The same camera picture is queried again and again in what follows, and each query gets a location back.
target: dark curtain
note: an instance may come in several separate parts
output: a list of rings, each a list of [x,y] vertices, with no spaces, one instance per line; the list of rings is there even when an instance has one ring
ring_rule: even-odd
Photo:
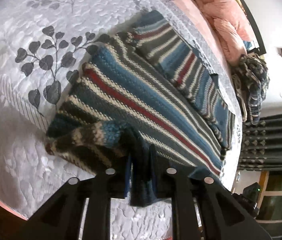
[[[239,170],[282,171],[282,114],[243,124]]]

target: bed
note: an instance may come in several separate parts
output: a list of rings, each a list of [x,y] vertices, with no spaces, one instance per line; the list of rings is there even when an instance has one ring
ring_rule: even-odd
[[[220,176],[223,185],[231,190],[241,147],[241,111],[220,43],[192,0],[0,0],[0,204],[6,209],[27,219],[69,178],[92,177],[48,155],[45,132],[72,78],[81,75],[79,66],[89,59],[95,38],[125,30],[144,10],[152,9],[200,50],[210,73],[219,75],[221,94],[236,115],[232,148]],[[47,41],[52,31],[49,26],[64,40],[62,51]],[[79,37],[84,37],[84,49],[76,49]],[[33,41],[41,47],[28,48]],[[73,54],[69,54],[71,44],[76,50]],[[61,62],[65,54],[71,56],[68,65]],[[46,65],[35,68],[30,62],[20,63],[23,57],[45,58]],[[126,201],[112,200],[112,239],[171,236],[170,204],[158,202],[135,208]]]

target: window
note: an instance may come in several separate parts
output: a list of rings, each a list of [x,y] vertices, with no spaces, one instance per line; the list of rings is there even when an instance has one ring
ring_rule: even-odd
[[[263,171],[260,178],[260,209],[257,222],[279,240],[282,237],[282,174]]]

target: pink comforter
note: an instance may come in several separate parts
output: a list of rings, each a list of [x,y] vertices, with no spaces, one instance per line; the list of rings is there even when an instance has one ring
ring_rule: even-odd
[[[246,54],[243,41],[255,36],[244,12],[235,0],[196,0],[200,11],[215,29],[227,61],[237,65],[241,54]]]
[[[213,54],[216,56],[223,69],[230,77],[230,69],[228,68],[228,64],[222,51],[219,38],[215,31],[211,28],[207,19],[200,12],[196,2],[193,0],[174,0],[173,2],[180,8],[180,10],[184,12],[184,14],[191,20],[191,22],[193,22],[195,27],[208,43]]]

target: red stripe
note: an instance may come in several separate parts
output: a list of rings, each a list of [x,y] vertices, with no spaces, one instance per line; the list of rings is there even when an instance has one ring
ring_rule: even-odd
[[[182,80],[183,80],[185,74],[188,72],[188,70],[189,70],[189,68],[190,68],[194,59],[195,59],[194,53],[191,53],[191,56],[189,57],[187,63],[185,64],[184,68],[179,73],[179,77],[177,79],[178,85],[181,85]]]
[[[107,93],[109,96],[118,99],[123,104],[128,106],[129,108],[139,112],[140,114],[146,116],[148,119],[152,120],[168,132],[170,132],[173,136],[178,138],[183,144],[185,144],[189,149],[191,149],[193,152],[195,152],[197,155],[199,155],[203,160],[206,161],[206,163],[209,165],[210,169],[214,171],[215,174],[219,175],[220,172],[214,168],[211,161],[204,156],[198,149],[196,149],[193,145],[191,145],[182,135],[180,135],[177,131],[175,131],[172,127],[161,121],[159,118],[148,112],[146,109],[140,107],[132,100],[126,98],[124,95],[116,91],[115,89],[109,87],[107,84],[103,82],[103,80],[97,75],[96,72],[94,72],[93,69],[86,69],[84,72],[86,76],[88,76],[95,85],[97,85],[101,90],[103,90],[105,93]]]
[[[133,37],[136,40],[143,40],[143,39],[146,39],[146,38],[149,38],[149,37],[152,37],[154,35],[157,35],[157,34],[161,33],[165,29],[169,28],[169,26],[170,26],[169,23],[167,23],[167,24],[163,25],[162,27],[160,27],[156,31],[151,31],[149,33],[144,33],[144,34],[134,34]]]

